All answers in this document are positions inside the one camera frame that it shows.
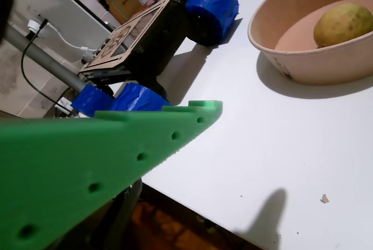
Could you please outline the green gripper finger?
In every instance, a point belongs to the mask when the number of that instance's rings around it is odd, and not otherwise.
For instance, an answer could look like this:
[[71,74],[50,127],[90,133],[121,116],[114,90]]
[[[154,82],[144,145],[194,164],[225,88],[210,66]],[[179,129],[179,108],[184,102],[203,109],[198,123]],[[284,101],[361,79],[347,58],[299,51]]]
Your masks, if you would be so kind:
[[1,120],[1,248],[43,249],[221,116],[221,101]]

